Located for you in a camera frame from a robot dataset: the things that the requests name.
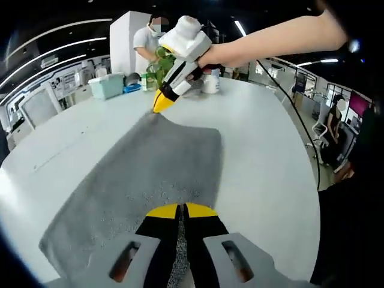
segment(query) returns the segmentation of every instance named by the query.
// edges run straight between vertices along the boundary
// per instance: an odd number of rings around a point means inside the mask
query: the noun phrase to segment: blue container
[[[108,74],[103,77],[91,79],[88,84],[91,87],[94,98],[107,100],[122,94],[124,87],[124,74]]]

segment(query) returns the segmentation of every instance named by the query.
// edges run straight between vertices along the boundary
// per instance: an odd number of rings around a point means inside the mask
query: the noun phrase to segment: round table
[[[220,80],[214,95],[180,98],[163,115],[220,131],[223,171],[215,209],[229,232],[269,253],[277,270],[309,280],[320,239],[310,161],[272,91]],[[153,104],[137,91],[88,99],[37,127],[0,168],[0,219],[10,244],[42,282],[58,274],[38,243],[60,207],[105,153]]]

